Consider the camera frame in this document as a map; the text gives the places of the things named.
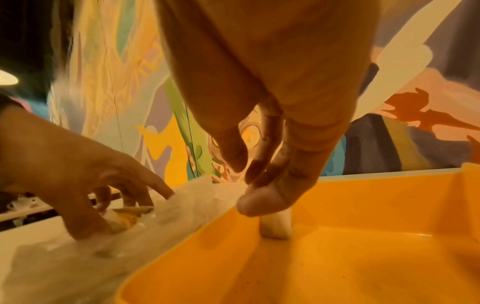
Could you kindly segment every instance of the hand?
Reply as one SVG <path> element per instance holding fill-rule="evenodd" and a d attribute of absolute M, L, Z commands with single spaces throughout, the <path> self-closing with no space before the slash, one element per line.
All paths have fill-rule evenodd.
<path fill-rule="evenodd" d="M 126 205 L 153 205 L 147 186 L 165 198 L 173 191 L 130 156 L 9 106 L 0 113 L 0 190 L 35 193 L 62 216 L 70 235 L 108 233 L 99 211 L 110 203 L 109 186 Z M 98 209 L 88 194 L 94 192 Z"/>
<path fill-rule="evenodd" d="M 375 0 L 157 0 L 172 75 L 235 172 L 238 124 L 259 105 L 262 138 L 240 213 L 290 207 L 313 187 L 354 113 L 379 19 Z M 272 157 L 283 139 L 283 145 Z"/>

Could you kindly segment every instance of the white light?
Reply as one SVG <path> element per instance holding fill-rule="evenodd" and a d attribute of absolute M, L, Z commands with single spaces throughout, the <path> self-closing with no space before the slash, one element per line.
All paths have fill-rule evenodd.
<path fill-rule="evenodd" d="M 10 73 L 0 70 L 0 86 L 11 86 L 19 83 L 19 79 Z"/>

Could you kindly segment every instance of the colorful mural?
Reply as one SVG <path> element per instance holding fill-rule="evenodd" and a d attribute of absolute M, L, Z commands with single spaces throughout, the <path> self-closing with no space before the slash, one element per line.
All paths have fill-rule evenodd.
<path fill-rule="evenodd" d="M 382 4 L 356 113 L 321 175 L 480 163 L 480 3 Z M 67 76 L 50 95 L 52 120 L 134 156 L 170 186 L 200 175 L 242 181 L 170 76 L 154 1 L 89 0 L 76 11 Z M 250 161 L 261 123 L 255 108 L 239 125 Z"/>

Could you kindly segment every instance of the crumpled plastic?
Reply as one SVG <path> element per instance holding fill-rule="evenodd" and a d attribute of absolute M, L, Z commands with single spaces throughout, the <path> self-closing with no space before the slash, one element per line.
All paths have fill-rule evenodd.
<path fill-rule="evenodd" d="M 124 232 L 74 242 L 57 239 L 21 246 L 3 284 L 3 304 L 112 304 L 120 284 L 235 205 L 240 183 L 212 184 L 209 176 L 176 189 L 168 201 Z"/>

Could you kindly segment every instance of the tray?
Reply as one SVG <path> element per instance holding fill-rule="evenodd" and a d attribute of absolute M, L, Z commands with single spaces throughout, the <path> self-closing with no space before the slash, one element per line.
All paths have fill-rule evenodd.
<path fill-rule="evenodd" d="M 480 302 L 480 166 L 319 182 L 294 237 L 235 209 L 121 287 L 116 304 Z"/>

